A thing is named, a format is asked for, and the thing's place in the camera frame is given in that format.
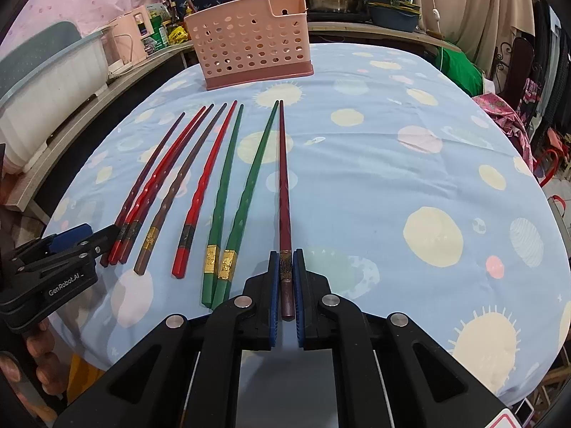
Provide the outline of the person's left hand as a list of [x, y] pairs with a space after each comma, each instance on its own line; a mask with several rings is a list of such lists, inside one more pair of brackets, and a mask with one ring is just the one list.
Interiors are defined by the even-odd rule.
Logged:
[[[54, 353], [55, 339], [50, 329], [49, 319], [42, 320], [25, 338], [27, 352], [37, 364], [36, 376], [47, 395], [60, 396], [68, 387], [68, 371]], [[12, 391], [26, 407], [28, 413], [51, 427], [56, 420], [56, 411], [44, 403], [33, 404], [20, 391], [19, 384], [24, 376], [19, 365], [5, 352], [1, 353], [1, 370], [10, 383]]]

